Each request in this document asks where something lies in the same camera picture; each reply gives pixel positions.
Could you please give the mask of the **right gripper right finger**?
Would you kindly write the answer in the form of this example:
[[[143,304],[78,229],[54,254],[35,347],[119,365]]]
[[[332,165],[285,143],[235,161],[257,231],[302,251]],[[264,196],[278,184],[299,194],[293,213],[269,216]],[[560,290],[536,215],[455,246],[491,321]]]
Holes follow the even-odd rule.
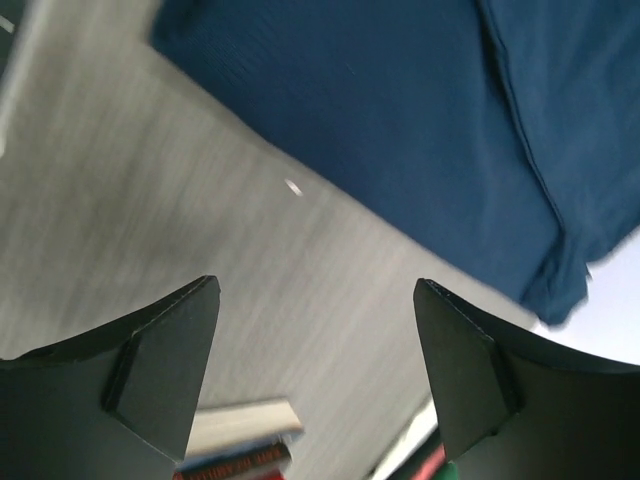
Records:
[[[639,369],[555,343],[438,283],[414,309],[447,459],[462,479],[635,479]]]

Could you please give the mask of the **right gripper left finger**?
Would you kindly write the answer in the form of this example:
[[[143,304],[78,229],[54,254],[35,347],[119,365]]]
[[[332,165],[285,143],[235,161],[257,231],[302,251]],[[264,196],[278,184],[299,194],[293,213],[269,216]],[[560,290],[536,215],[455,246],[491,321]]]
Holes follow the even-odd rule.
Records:
[[[1,364],[5,479],[168,479],[184,460],[220,306],[203,276]]]

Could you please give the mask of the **navy blue t shirt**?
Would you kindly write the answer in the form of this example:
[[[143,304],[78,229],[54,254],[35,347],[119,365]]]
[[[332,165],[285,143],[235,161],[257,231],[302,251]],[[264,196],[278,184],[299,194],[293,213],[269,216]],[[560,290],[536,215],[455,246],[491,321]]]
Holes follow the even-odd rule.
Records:
[[[635,1],[165,1],[151,42],[549,325],[639,225]]]

